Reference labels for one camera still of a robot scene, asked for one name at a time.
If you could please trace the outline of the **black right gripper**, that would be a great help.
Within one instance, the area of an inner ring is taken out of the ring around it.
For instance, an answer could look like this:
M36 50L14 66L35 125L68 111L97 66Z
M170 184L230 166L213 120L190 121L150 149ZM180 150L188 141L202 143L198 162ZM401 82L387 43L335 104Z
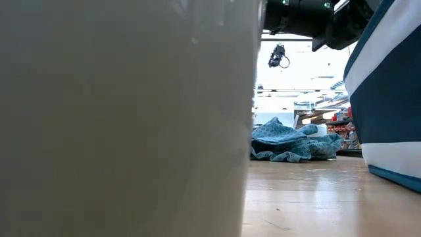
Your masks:
M330 17L325 30L312 40L312 51L322 46L342 50L361 37L382 0L345 0Z

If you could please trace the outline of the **navy fabric basket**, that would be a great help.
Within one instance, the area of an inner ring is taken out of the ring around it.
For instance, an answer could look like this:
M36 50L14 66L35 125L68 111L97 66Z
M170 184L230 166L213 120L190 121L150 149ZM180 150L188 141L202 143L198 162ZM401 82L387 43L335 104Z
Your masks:
M369 172L421 193L421 0L382 0L343 79Z

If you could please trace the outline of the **shelf with red items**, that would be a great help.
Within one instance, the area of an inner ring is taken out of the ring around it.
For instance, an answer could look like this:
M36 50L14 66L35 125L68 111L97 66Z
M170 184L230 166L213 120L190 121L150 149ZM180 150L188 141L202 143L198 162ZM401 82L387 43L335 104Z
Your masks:
M338 155L362 157L362 146L357 136L353 122L351 107L323 114L327 120L327 132L337 134L343 138Z

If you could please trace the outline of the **blue patterned cloth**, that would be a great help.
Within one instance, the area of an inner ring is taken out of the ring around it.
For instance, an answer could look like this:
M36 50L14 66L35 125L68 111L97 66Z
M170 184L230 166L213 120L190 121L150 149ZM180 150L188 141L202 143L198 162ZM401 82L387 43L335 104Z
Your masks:
M343 138L338 134L317 136L318 127L308 124L294 129L283 125L278 117L253 130L250 158L259 161L302 163L335 159Z

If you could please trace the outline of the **clear plastic tray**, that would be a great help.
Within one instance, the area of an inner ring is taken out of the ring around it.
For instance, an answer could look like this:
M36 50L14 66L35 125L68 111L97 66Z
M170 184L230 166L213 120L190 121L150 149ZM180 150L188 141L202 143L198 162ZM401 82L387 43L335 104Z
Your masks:
M241 237L265 0L0 0L0 237Z

